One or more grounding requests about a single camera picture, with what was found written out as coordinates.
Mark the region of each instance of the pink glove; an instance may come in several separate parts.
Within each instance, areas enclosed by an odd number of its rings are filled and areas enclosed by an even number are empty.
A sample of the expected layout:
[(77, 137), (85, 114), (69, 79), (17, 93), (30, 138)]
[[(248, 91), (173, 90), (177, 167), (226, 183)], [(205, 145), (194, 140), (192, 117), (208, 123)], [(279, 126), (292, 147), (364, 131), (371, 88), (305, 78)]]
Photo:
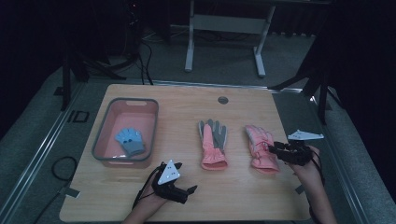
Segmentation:
[(246, 125), (247, 135), (249, 137), (249, 149), (253, 156), (251, 165), (263, 174), (276, 174), (279, 172), (276, 154), (269, 151), (268, 146), (274, 145), (274, 138), (264, 128), (254, 125)]
[(204, 149), (204, 157), (201, 162), (202, 168), (206, 170), (224, 170), (228, 165), (224, 154), (227, 128), (221, 126), (218, 121), (213, 123), (212, 119), (207, 124), (200, 121), (198, 126)]

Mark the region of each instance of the metal stand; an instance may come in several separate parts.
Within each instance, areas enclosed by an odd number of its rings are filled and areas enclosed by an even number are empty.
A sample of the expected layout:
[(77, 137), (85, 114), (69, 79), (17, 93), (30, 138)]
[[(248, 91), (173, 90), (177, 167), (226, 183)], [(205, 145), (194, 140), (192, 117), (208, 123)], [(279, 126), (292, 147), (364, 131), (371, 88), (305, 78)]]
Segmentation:
[(194, 0), (190, 0), (189, 45), (187, 47), (185, 71), (192, 71), (192, 60), (194, 53), (193, 37), (194, 30), (196, 29), (261, 35), (259, 45), (253, 48), (253, 54), (256, 61), (258, 75), (260, 77), (264, 77), (265, 69), (262, 62), (262, 47), (265, 42), (265, 37), (267, 37), (268, 29), (275, 12), (275, 8), (275, 6), (270, 7), (266, 20), (210, 16), (194, 14)]

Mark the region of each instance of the tabletop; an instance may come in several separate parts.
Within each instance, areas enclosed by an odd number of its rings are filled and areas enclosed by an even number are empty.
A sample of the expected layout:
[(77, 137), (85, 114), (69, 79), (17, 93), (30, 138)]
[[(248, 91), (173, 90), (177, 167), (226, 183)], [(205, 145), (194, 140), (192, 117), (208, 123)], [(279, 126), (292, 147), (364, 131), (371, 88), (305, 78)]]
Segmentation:
[[(154, 99), (159, 104), (151, 165), (145, 169), (108, 168), (92, 155), (94, 139), (115, 98)], [(221, 104), (219, 97), (226, 97)], [(228, 168), (201, 167), (203, 148), (198, 121), (219, 120), (228, 128), (225, 146)], [(185, 204), (169, 202), (150, 221), (305, 220), (309, 219), (305, 193), (289, 166), (278, 161), (280, 172), (264, 175), (250, 165), (245, 125), (254, 124), (287, 138), (271, 92), (233, 87), (110, 85), (71, 183), (81, 193), (66, 197), (60, 218), (65, 222), (121, 221), (131, 211), (136, 194), (162, 161), (182, 162), (175, 185), (198, 185)]]

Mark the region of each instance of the black strap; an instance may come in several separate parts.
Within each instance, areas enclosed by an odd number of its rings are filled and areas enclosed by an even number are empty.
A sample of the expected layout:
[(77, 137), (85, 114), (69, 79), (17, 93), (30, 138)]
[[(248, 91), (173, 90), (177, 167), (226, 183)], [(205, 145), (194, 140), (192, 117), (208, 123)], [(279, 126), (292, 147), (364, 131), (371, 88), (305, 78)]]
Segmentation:
[(134, 205), (132, 205), (132, 209), (134, 209), (136, 207), (137, 203), (140, 201), (140, 199), (142, 199), (141, 196), (142, 196), (142, 193), (145, 191), (147, 184), (149, 183), (152, 176), (160, 169), (160, 167), (161, 166), (158, 166), (157, 168), (155, 168), (154, 171), (151, 172), (151, 174), (148, 176), (148, 179), (146, 180), (145, 185), (143, 186), (143, 188), (141, 190), (139, 190), (139, 192), (136, 195), (136, 198), (134, 199)]

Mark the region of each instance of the white paper triangle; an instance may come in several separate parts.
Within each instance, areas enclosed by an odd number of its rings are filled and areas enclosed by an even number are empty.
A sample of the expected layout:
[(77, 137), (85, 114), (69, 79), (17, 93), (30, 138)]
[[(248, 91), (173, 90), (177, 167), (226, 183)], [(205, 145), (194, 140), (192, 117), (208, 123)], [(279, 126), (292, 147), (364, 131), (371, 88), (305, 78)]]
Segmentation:
[(291, 139), (291, 140), (309, 140), (309, 139), (324, 138), (324, 136), (323, 136), (323, 134), (306, 133), (306, 132), (302, 132), (300, 130), (297, 130), (297, 132), (292, 133), (291, 135), (289, 135), (288, 138)]
[(160, 179), (158, 180), (158, 185), (178, 179), (179, 177), (180, 174), (178, 173), (175, 164), (173, 163), (172, 160), (170, 160), (168, 164), (166, 164), (166, 167), (163, 170), (163, 174), (160, 176)]

